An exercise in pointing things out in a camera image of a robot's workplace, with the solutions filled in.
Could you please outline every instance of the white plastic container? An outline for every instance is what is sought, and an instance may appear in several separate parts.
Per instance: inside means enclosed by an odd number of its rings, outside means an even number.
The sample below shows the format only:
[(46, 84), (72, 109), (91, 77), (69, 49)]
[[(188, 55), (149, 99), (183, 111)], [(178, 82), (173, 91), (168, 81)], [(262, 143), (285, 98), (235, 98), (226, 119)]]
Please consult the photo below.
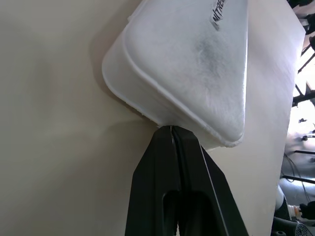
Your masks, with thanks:
[(105, 55), (111, 91), (158, 125), (206, 148), (241, 142), (247, 0), (144, 0)]

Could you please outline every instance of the beige wall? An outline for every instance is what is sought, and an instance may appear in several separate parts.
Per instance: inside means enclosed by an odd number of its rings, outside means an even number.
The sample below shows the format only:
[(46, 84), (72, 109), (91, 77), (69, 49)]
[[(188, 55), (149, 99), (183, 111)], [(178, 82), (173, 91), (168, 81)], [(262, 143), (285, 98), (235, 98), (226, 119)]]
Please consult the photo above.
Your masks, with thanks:
[(124, 234), (155, 126), (106, 89), (101, 60), (139, 2), (0, 1), (0, 235)]

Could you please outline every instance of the white surface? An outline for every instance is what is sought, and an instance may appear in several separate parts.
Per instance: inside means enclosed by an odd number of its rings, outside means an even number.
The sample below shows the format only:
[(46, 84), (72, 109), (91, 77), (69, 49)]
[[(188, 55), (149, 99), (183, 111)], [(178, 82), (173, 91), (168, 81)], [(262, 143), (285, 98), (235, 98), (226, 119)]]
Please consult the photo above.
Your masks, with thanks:
[[(0, 235), (123, 236), (155, 124), (108, 91), (105, 52), (134, 0), (0, 1)], [(254, 236), (268, 236), (303, 29), (251, 0), (243, 142), (211, 154)]]
[(206, 149), (239, 144), (245, 120), (248, 2), (227, 1), (219, 30), (213, 6), (144, 0), (102, 66), (119, 98), (158, 125), (193, 131)]

